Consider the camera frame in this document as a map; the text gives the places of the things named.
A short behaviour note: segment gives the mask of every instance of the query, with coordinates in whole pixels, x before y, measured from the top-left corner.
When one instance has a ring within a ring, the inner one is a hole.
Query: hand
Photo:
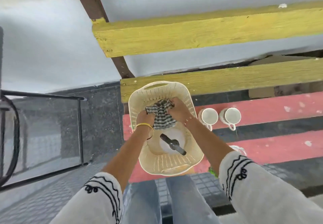
[[[146,123],[152,127],[155,121],[155,114],[147,114],[146,110],[141,111],[137,116],[137,124]]]
[[[175,119],[181,123],[184,123],[186,119],[190,116],[193,116],[188,110],[187,106],[180,100],[178,97],[174,97],[171,99],[174,103],[174,107],[168,110],[168,113]]]

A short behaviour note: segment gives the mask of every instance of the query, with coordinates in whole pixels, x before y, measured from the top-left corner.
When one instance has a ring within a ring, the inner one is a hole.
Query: person
[[[242,223],[322,223],[323,210],[299,190],[234,151],[173,98],[168,113],[183,123],[218,174],[223,191]],[[142,111],[137,124],[153,125],[154,114]],[[63,207],[51,224],[161,224],[159,194],[154,181],[128,180],[151,127],[138,126],[119,153]],[[220,223],[189,176],[169,177],[174,224]]]

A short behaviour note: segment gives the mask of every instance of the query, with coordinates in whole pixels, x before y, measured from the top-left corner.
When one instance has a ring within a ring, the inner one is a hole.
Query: beige basket
[[[129,98],[129,113],[132,129],[136,126],[138,113],[147,106],[153,105],[161,99],[178,97],[191,114],[196,117],[192,98],[185,85],[178,82],[158,81],[145,85],[133,92]],[[152,175],[175,176],[192,168],[203,159],[203,152],[197,145],[192,134],[181,123],[176,123],[175,129],[180,130],[185,138],[185,156],[176,153],[165,153],[159,144],[161,133],[166,130],[155,130],[154,136],[146,141],[139,155],[139,162],[144,171]]]

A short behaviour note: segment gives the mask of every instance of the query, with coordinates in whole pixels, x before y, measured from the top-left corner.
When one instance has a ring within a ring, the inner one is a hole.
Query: red plank
[[[274,164],[307,158],[323,157],[323,131],[309,131],[300,134],[283,135],[270,138],[246,140],[228,143],[243,147],[256,163]],[[210,164],[204,159],[194,166],[195,173],[208,171]],[[140,182],[165,178],[146,173],[137,162],[129,182]]]
[[[213,104],[195,107],[195,110],[198,114],[203,108],[213,108],[220,113],[229,107],[235,107],[241,112],[241,121],[237,126],[317,117],[323,115],[323,92]],[[218,120],[212,127],[219,129],[227,125]],[[123,133],[125,140],[132,134],[128,114],[123,116]]]

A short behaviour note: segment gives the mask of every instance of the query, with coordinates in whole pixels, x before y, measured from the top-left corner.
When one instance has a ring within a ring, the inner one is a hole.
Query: leg
[[[129,184],[123,194],[121,224],[162,224],[155,181]]]
[[[220,224],[190,176],[166,178],[174,224]]]

